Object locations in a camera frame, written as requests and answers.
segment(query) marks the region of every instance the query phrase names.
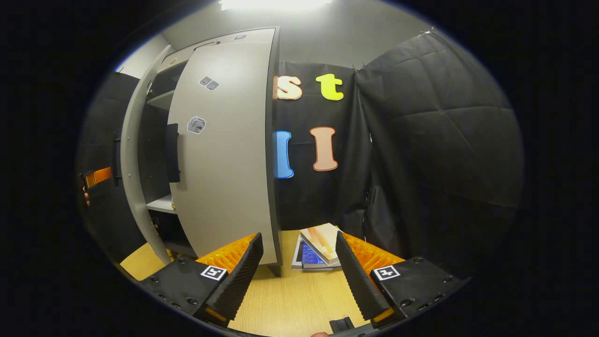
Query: sticker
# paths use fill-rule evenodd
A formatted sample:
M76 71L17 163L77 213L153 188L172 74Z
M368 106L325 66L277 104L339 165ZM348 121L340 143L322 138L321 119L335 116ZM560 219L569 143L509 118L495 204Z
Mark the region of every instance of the sticker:
M337 168L338 164L333 158L333 142L332 138L335 134L335 129L329 127L319 127L310 130L310 134L314 136L316 141L316 163L314 170L330 171Z
M216 89L216 87L218 87L218 86L219 86L219 84L216 83L216 81L212 81L206 86L206 89L212 91L212 90Z
M201 86L206 86L208 83L210 83L212 81L211 78L209 78L208 76L206 76L205 78L201 79L198 83Z
M390 278L394 278L394 277L398 277L400 275L400 273L398 273L397 270L395 270L395 267L393 267L393 265L382 267L382 268L377 268L377 269L373 269L373 270L374 270L374 273L376 274L376 276L381 281L384 281L384 280L390 279Z
M206 121L200 117L193 117L189 123L187 123L187 130L191 133L199 134L206 127Z
M206 278L211 278L211 279L220 281L220 279L223 278L223 275L225 273L226 273L226 269L224 269L224 268L208 266L208 268L204 269L204 271L200 275L202 275L203 277L206 277Z

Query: gray wall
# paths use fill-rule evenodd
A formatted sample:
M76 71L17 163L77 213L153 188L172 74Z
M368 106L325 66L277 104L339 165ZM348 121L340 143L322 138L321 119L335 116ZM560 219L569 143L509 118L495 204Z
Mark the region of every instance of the gray wall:
M280 26L280 60L358 68L431 25L380 1L333 0L306 10L227 10L215 2L163 31L176 50L234 31Z

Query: black handle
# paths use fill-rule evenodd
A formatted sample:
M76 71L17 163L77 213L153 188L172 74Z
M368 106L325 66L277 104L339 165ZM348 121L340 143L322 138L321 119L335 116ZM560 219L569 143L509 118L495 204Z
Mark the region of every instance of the black handle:
M113 133L113 162L111 165L111 170L113 172L113 182L114 182L114 186L119 186L119 179L123 179L123 176L119 176L118 174L118 170L117 170L117 165L116 165L116 145L120 143L120 138L116 137L116 133Z
M329 321L329 324L331 325L331 329L333 329L333 333L343 332L354 328L352 320L349 317Z
M179 124L173 123L167 125L167 177L168 182L180 182L179 156L177 154L177 139L179 137Z

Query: black curtain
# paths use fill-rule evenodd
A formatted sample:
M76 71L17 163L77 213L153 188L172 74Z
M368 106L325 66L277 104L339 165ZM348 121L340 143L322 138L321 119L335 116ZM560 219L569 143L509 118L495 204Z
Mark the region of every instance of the black curtain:
M123 120L138 79L127 74L112 73L89 106L82 126L75 169L78 173L112 166L115 144L120 138ZM117 162L120 162L116 144ZM88 230L95 236L106 254L116 262L124 260L145 244L126 199L123 183L115 186L112 179L92 186L90 207L86 208Z
M288 131L289 165L294 176L276 179L277 211L283 230L301 229L331 222L355 236L363 237L362 213L368 185L371 152L364 112L360 109L354 70L326 64L281 62L279 76L297 76L302 97L277 100L276 131ZM320 93L316 78L334 74L343 81L339 101ZM316 171L316 144L310 130L335 129L333 156L338 167Z
M422 34L356 74L373 140L367 239L471 274L519 206L518 122L466 50Z

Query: hand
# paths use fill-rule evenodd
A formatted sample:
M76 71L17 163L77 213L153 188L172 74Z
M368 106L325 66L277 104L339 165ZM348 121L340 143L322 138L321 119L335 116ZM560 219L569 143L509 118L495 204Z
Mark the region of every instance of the hand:
M85 191L85 186L82 188L83 190L83 196L85 196L85 202L87 203L87 206L89 207L89 194Z

